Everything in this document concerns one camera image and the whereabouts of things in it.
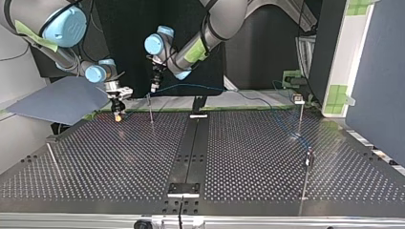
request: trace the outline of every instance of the yellow label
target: yellow label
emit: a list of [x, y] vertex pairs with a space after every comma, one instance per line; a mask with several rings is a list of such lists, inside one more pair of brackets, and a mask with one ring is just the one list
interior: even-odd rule
[[199, 39], [193, 47], [185, 54], [184, 59], [187, 60], [189, 63], [196, 63], [197, 61], [205, 60], [205, 47], [203, 46], [203, 42]]
[[27, 35], [30, 39], [35, 41], [35, 43], [37, 43], [38, 45], [46, 47], [54, 52], [57, 51], [56, 43], [38, 36], [37, 34], [35, 34], [35, 32], [30, 30], [30, 28], [28, 28], [22, 22], [15, 20], [15, 28], [18, 33]]

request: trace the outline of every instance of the blue cable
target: blue cable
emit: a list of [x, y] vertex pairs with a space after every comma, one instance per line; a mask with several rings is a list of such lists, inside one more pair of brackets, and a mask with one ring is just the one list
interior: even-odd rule
[[293, 136], [295, 138], [298, 139], [298, 141], [301, 143], [302, 146], [304, 146], [305, 148], [307, 148], [308, 150], [311, 149], [309, 142], [302, 136], [297, 135], [296, 133], [294, 133], [293, 131], [291, 131], [287, 125], [280, 119], [280, 117], [278, 116], [278, 114], [276, 112], [274, 112], [274, 107], [268, 103], [267, 101], [265, 101], [262, 98], [249, 98], [247, 96], [245, 96], [244, 94], [237, 92], [237, 91], [232, 91], [232, 90], [225, 90], [225, 89], [220, 89], [220, 88], [213, 88], [213, 87], [208, 87], [208, 86], [204, 86], [204, 85], [199, 85], [199, 84], [175, 84], [173, 86], [164, 88], [164, 89], [160, 89], [155, 91], [154, 93], [149, 93], [151, 94], [158, 94], [158, 93], [162, 93], [174, 88], [178, 88], [178, 87], [195, 87], [195, 88], [203, 88], [203, 89], [207, 89], [207, 90], [214, 90], [214, 91], [219, 91], [219, 92], [233, 92], [233, 93], [237, 93], [239, 95], [241, 95], [242, 97], [248, 99], [248, 100], [260, 100], [264, 103], [266, 103], [268, 105], [268, 107], [273, 111], [273, 115], [275, 117], [276, 123], [283, 129], [283, 131], [285, 131], [287, 134], [289, 134], [290, 136]]

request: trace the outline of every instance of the small object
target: small object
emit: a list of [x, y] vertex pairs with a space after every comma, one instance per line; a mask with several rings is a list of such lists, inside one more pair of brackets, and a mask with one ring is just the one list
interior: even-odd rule
[[144, 221], [144, 220], [138, 220], [134, 224], [134, 229], [153, 229], [152, 222]]
[[305, 162], [306, 166], [312, 167], [314, 159], [315, 159], [315, 157], [313, 156], [313, 150], [312, 150], [312, 148], [309, 147], [308, 152], [307, 152], [307, 159]]
[[121, 115], [116, 115], [116, 122], [120, 122], [120, 121], [122, 121]]
[[301, 94], [293, 94], [292, 101], [295, 105], [303, 105], [305, 104], [304, 97]]
[[393, 166], [395, 166], [395, 165], [399, 165], [398, 163], [396, 163], [396, 161], [394, 161], [394, 160], [390, 160], [390, 162], [388, 162], [390, 165], [393, 165]]
[[193, 111], [190, 118], [207, 118], [208, 114], [201, 111], [201, 108], [205, 106], [207, 96], [196, 96], [193, 102]]
[[170, 198], [199, 198], [200, 187], [199, 183], [172, 183], [170, 184], [167, 196]]

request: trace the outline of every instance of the dark background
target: dark background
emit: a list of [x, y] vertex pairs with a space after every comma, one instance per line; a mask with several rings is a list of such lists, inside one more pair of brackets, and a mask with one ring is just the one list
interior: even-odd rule
[[[322, 0], [307, 0], [319, 18]], [[88, 13], [88, 1], [83, 9]], [[90, 25], [84, 48], [95, 59], [110, 53], [118, 70], [126, 71], [123, 86], [134, 89], [134, 97], [144, 97], [150, 90], [152, 65], [146, 59], [143, 43], [159, 25], [173, 28], [175, 46], [182, 48], [199, 31], [206, 12], [199, 0], [96, 0], [93, 13], [103, 33]], [[162, 88], [177, 83], [193, 83], [222, 88], [223, 75], [240, 89], [272, 89], [273, 80], [281, 80], [283, 71], [299, 69], [295, 37], [298, 25], [274, 6], [262, 7], [245, 21], [240, 32], [223, 44], [184, 81], [167, 73]], [[43, 77], [64, 76], [54, 63], [35, 55]], [[215, 95], [218, 92], [181, 87], [165, 92], [170, 95]]]

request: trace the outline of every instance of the light blue robot joint cap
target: light blue robot joint cap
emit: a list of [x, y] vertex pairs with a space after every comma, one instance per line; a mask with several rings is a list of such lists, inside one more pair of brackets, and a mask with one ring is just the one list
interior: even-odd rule
[[191, 71], [186, 71], [186, 72], [182, 72], [182, 73], [177, 73], [175, 74], [176, 78], [178, 78], [179, 80], [184, 80], [189, 74], [191, 74]]
[[44, 30], [42, 37], [63, 48], [73, 47], [83, 38], [86, 31], [86, 21], [84, 12], [72, 6], [54, 19]]
[[169, 35], [171, 37], [175, 36], [175, 31], [170, 27], [159, 26], [158, 27], [158, 32], [164, 33], [164, 34]]
[[104, 82], [107, 72], [98, 65], [93, 65], [86, 70], [86, 78], [92, 83]]
[[104, 64], [104, 65], [116, 65], [116, 61], [114, 59], [104, 59], [104, 60], [99, 60], [98, 64]]
[[163, 40], [158, 34], [152, 34], [145, 40], [145, 50], [150, 54], [157, 55], [163, 50]]

